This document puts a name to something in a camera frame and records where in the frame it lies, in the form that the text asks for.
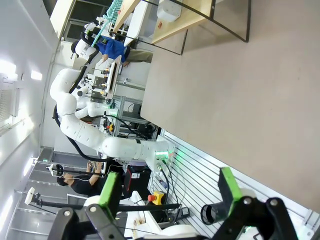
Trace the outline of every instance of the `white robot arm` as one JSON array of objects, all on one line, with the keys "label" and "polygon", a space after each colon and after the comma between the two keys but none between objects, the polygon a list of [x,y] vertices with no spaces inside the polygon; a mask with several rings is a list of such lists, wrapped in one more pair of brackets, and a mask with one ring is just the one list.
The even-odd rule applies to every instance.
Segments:
[{"label": "white robot arm", "polygon": [[109,109],[109,106],[106,104],[92,102],[92,101],[87,101],[85,104],[86,106],[84,108],[74,113],[78,119],[82,119],[88,115],[90,117],[103,116],[105,112],[107,113],[107,115],[113,115],[113,116],[117,116],[118,114],[117,109]]},{"label": "white robot arm", "polygon": [[[69,91],[76,80],[82,77],[80,75],[83,76],[80,70],[63,69],[51,85],[50,95],[56,101],[57,113],[61,119],[61,131],[69,138],[107,156],[127,158],[140,162],[145,161],[152,171],[159,171],[159,165],[163,164],[163,160],[167,161],[170,153],[174,150],[174,146],[167,141],[140,141],[108,136],[97,128],[79,120],[79,116],[77,117],[75,114],[77,110],[76,97],[70,94]],[[115,114],[114,109],[99,109],[98,107],[95,108],[95,111],[97,109],[99,111],[98,115],[101,115],[102,111],[103,113],[106,112],[107,115]]]}]

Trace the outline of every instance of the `black shirt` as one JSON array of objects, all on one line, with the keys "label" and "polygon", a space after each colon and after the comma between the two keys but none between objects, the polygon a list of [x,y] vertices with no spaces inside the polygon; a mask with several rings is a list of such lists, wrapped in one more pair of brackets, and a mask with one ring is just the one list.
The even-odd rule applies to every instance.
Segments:
[{"label": "black shirt", "polygon": [[77,194],[87,195],[88,197],[100,195],[102,188],[105,185],[107,177],[99,177],[98,180],[91,186],[89,179],[91,175],[79,175],[74,177],[74,182],[71,184],[71,188]]}]

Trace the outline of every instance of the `blue shirt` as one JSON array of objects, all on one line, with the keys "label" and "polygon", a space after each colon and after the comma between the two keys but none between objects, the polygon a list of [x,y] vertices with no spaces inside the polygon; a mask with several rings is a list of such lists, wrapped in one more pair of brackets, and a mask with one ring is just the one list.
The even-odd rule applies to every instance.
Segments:
[{"label": "blue shirt", "polygon": [[106,44],[97,42],[96,45],[99,47],[99,51],[102,54],[108,54],[108,57],[111,59],[116,59],[121,55],[121,62],[125,62],[126,47],[124,46],[124,44],[107,36],[101,37],[103,39],[106,39],[108,42]]}]

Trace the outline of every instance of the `white container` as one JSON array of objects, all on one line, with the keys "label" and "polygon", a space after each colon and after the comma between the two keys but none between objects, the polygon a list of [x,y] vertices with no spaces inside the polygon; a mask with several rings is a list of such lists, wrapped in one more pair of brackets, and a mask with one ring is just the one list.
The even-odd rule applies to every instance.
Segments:
[{"label": "white container", "polygon": [[180,17],[181,10],[182,10],[182,6],[172,1],[160,0],[158,9],[156,11],[156,15],[158,16],[159,19],[171,23]]}]

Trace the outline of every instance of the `window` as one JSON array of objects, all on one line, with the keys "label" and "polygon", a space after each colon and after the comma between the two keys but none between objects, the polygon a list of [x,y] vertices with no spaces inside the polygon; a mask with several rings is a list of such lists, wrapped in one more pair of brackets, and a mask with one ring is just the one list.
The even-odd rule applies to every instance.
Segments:
[{"label": "window", "polygon": [[84,26],[106,14],[112,2],[113,0],[76,0],[63,32],[64,40],[79,40]]}]

